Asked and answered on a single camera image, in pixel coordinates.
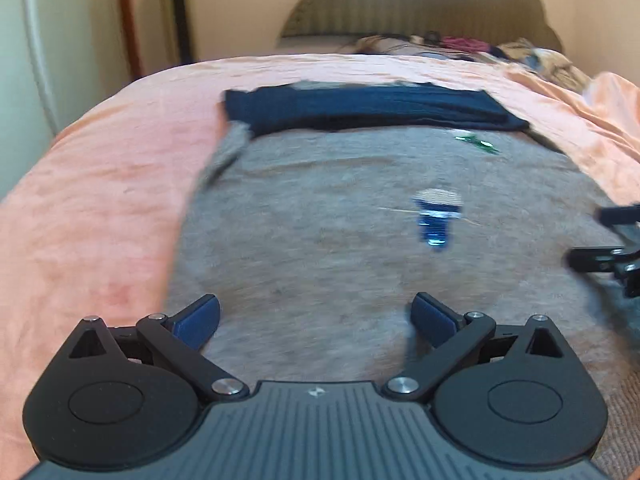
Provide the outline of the crumpled patterned clothes pile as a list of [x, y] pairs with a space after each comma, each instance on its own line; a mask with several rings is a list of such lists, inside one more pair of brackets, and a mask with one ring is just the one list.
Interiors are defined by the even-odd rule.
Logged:
[[566, 90], [582, 93], [591, 78], [563, 53], [534, 46], [525, 38], [499, 44], [498, 49], [511, 61], [526, 66], [540, 78]]

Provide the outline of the brown wooden door frame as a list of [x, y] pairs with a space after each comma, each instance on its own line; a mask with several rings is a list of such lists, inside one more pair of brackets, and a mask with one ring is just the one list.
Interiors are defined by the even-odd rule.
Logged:
[[136, 30], [134, 29], [134, 12], [132, 0], [119, 0], [120, 15], [122, 16], [122, 36], [124, 36], [125, 50], [132, 80], [142, 77], [142, 65], [137, 45]]

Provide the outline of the olive upholstered headboard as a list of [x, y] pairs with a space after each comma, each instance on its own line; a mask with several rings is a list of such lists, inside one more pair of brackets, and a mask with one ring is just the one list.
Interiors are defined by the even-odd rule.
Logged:
[[483, 40], [498, 46], [524, 38], [562, 51], [541, 0], [299, 0], [281, 29], [282, 38], [371, 35]]

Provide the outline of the gold tower fan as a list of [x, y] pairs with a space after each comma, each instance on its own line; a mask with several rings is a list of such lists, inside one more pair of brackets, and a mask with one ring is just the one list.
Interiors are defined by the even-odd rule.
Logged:
[[190, 0], [162, 0], [167, 50], [172, 66], [196, 61]]

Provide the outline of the magenta cloth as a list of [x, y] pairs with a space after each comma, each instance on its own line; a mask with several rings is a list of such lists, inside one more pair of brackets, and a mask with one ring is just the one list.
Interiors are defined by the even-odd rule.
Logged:
[[489, 53], [491, 45], [475, 38], [445, 36], [440, 40], [443, 48], [468, 53]]

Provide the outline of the white sliding wardrobe door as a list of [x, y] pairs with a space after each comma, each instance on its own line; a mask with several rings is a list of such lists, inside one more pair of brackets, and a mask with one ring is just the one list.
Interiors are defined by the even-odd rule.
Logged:
[[1, 192], [130, 83], [119, 0], [0, 0]]

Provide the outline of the grey navy knit sweater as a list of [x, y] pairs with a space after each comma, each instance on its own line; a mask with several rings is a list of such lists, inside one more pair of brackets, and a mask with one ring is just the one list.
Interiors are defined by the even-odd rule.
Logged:
[[177, 124], [207, 150], [178, 241], [167, 303], [222, 303], [206, 356], [249, 382], [382, 379], [423, 352], [408, 303], [424, 290], [505, 323], [544, 313], [608, 402], [597, 462], [639, 463], [639, 304], [561, 257], [614, 245], [610, 201], [565, 155], [519, 133], [486, 154], [425, 127], [290, 131], [247, 141], [218, 92], [189, 92]]

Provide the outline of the pink bed sheet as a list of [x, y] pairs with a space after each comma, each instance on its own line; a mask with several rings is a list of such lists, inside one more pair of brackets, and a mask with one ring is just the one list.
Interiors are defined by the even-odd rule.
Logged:
[[310, 80], [484, 90], [621, 205], [639, 198], [639, 90], [612, 73], [578, 96], [520, 68], [401, 55], [226, 58], [130, 84], [78, 119], [1, 204], [1, 474], [32, 469], [29, 391], [75, 323], [127, 324], [165, 297], [195, 179], [227, 131], [229, 89]]

